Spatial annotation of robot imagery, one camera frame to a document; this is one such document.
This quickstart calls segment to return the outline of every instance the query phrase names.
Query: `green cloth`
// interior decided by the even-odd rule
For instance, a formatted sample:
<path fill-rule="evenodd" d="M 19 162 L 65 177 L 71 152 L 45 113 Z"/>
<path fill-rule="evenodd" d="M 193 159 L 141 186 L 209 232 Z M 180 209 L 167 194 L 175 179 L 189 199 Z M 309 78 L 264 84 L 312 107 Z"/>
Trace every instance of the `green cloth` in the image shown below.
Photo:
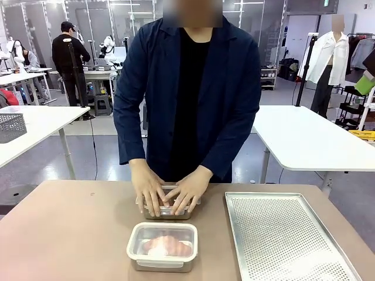
<path fill-rule="evenodd" d="M 375 81 L 371 81 L 366 76 L 363 76 L 354 87 L 361 95 L 368 95 L 371 89 L 375 87 Z"/>

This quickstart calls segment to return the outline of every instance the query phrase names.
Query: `neck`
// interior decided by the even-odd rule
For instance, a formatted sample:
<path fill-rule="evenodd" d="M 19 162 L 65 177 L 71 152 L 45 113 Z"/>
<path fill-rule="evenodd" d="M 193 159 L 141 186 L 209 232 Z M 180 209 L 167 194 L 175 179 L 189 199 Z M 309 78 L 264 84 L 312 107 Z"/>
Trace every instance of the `neck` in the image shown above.
<path fill-rule="evenodd" d="M 213 28 L 184 28 L 184 30 L 196 43 L 207 43 L 211 41 Z"/>

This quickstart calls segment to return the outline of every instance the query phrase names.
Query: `white jacket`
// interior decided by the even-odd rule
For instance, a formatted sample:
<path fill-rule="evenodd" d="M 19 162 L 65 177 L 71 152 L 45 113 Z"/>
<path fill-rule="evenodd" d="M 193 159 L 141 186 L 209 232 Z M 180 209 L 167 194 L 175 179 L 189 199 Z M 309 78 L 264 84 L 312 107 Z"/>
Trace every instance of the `white jacket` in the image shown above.
<path fill-rule="evenodd" d="M 298 76 L 302 77 L 305 71 L 307 55 L 306 51 L 304 61 L 299 69 Z M 324 69 L 333 55 L 333 68 L 330 74 L 329 85 L 339 85 L 345 82 L 347 61 L 349 59 L 349 38 L 341 33 L 341 38 L 336 42 L 333 32 L 328 32 L 320 37 L 312 50 L 310 67 L 307 72 L 306 80 L 318 83 Z"/>

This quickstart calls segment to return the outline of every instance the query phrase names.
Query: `brown table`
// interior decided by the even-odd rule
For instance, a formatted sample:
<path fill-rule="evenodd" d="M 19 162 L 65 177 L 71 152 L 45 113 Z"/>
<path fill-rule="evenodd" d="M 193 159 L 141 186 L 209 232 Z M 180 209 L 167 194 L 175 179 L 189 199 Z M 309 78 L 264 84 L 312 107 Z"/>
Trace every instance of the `brown table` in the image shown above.
<path fill-rule="evenodd" d="M 315 186 L 211 186 L 187 221 L 199 236 L 190 273 L 136 272 L 126 253 L 133 227 L 145 221 L 131 183 L 46 181 L 0 221 L 1 281 L 241 280 L 223 200 L 226 191 L 302 193 L 362 277 L 373 281 L 375 257 Z"/>

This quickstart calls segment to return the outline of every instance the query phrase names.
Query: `gray basket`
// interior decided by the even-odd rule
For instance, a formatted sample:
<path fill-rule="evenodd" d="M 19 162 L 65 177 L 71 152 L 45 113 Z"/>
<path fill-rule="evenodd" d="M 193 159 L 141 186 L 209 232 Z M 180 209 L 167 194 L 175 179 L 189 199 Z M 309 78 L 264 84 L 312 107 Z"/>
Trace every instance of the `gray basket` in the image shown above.
<path fill-rule="evenodd" d="M 25 133 L 23 114 L 0 113 L 0 143 L 11 142 Z"/>

